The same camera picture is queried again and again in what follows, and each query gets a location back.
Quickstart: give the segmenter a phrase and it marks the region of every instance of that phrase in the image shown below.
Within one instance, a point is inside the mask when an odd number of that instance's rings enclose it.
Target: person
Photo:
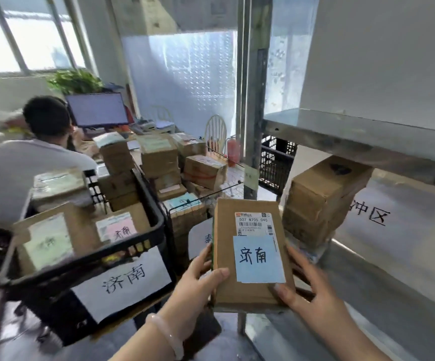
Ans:
[[[73,132],[64,101],[54,96],[36,96],[26,103],[23,116],[32,140],[0,143],[0,224],[10,226],[21,218],[34,184],[34,176],[77,167],[96,169],[89,156],[67,150]]]
[[[308,302],[294,289],[276,284],[274,291],[281,300],[301,316],[341,361],[391,361],[358,328],[325,273],[292,246],[287,245],[286,249],[303,270],[315,296]],[[150,314],[147,322],[109,361],[171,361],[181,357],[182,341],[192,334],[210,294],[229,277],[228,268],[217,268],[200,278],[211,267],[210,261],[204,262],[210,251],[211,245],[202,250],[157,315]]]

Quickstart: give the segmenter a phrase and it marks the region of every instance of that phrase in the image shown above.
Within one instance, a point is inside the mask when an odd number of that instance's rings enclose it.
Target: monitor screen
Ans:
[[[124,102],[119,93],[68,95],[65,97],[78,127],[127,125]]]

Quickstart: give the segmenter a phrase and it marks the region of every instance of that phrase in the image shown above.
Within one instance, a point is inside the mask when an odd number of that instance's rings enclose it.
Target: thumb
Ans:
[[[229,268],[217,268],[199,280],[202,296],[207,298],[218,285],[229,277]]]
[[[278,294],[283,302],[286,303],[294,312],[304,317],[310,304],[300,297],[294,290],[283,284],[275,284],[274,291]]]

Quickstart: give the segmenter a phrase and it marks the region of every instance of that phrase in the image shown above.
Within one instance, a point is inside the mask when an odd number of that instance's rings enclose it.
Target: right hand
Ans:
[[[336,347],[362,344],[362,341],[365,341],[363,337],[366,336],[351,318],[343,300],[336,295],[323,270],[312,265],[305,255],[291,245],[287,244],[286,249],[301,267],[315,297],[308,302],[299,296],[295,289],[290,289],[284,284],[276,284],[274,289],[281,300],[299,314],[335,352],[340,353]]]

